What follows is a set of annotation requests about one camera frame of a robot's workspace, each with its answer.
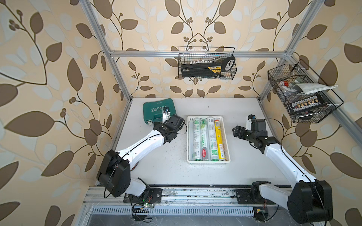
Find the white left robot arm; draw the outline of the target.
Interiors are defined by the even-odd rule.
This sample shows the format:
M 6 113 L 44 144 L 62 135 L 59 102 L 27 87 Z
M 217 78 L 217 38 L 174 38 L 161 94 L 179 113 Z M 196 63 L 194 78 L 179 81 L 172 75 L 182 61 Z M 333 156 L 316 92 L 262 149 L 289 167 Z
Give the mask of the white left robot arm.
M 101 163 L 97 181 L 113 197 L 126 193 L 135 197 L 148 199 L 150 186 L 144 180 L 131 177 L 135 166 L 153 150 L 173 141 L 179 131 L 186 126 L 185 120 L 163 110 L 163 120 L 153 126 L 153 130 L 145 137 L 123 150 L 109 150 Z

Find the white green label wrap roll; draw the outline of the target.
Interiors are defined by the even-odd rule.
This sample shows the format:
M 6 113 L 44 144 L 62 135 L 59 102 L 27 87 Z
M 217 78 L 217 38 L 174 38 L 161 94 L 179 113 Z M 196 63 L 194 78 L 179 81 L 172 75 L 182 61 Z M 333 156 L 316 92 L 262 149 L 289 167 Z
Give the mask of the white green label wrap roll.
M 200 146 L 200 118 L 194 118 L 194 160 L 202 161 Z

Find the white barcode wrap roll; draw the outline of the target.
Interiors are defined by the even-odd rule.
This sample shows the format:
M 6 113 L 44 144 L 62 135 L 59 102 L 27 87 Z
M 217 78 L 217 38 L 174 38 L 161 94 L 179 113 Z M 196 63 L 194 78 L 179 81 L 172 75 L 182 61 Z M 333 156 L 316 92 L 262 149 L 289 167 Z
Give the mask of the white barcode wrap roll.
M 213 117 L 207 117 L 211 161 L 219 161 L 216 129 Z

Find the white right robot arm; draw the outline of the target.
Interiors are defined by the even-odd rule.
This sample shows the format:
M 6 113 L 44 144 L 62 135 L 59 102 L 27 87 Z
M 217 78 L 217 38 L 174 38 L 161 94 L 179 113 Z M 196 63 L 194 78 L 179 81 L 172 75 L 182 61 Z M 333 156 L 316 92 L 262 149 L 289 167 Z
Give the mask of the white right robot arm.
M 256 181 L 251 186 L 250 199 L 255 203 L 266 200 L 274 202 L 287 209 L 299 224 L 331 221 L 331 186 L 308 173 L 285 151 L 277 138 L 268 136 L 264 119 L 249 115 L 246 122 L 246 127 L 233 128 L 234 137 L 247 141 L 269 158 L 285 176 L 292 189 L 288 192 L 268 181 Z

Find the yellow red wrap roll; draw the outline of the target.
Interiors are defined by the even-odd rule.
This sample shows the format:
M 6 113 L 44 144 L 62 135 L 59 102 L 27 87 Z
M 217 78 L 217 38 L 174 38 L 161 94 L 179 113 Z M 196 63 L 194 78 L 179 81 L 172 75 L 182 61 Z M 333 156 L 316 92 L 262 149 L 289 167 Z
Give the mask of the yellow red wrap roll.
M 220 120 L 216 119 L 214 120 L 215 123 L 215 130 L 216 130 L 216 141 L 217 141 L 217 148 L 218 148 L 218 158 L 219 161 L 226 161 L 225 159 L 225 153 L 223 148 L 223 141 L 222 141 L 222 132 L 221 132 L 221 126 L 220 126 Z

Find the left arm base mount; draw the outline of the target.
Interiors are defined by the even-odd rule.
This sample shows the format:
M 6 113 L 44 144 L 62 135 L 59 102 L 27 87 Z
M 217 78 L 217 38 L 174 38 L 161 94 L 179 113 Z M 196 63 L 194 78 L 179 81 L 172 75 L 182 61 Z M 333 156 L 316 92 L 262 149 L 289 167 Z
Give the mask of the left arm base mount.
M 155 204 L 162 199 L 162 189 L 153 188 L 141 178 L 131 179 L 130 186 L 126 189 L 123 203 L 129 204 Z

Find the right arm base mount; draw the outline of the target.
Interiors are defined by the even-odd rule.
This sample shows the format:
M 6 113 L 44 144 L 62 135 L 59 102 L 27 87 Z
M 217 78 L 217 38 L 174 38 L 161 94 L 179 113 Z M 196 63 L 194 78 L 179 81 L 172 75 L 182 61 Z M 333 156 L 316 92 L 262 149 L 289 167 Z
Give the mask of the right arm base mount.
M 261 196 L 259 186 L 263 184 L 270 184 L 270 182 L 256 181 L 252 183 L 250 189 L 236 189 L 234 191 L 234 196 L 237 198 L 238 204 L 274 205 L 275 203 L 273 201 L 265 199 Z

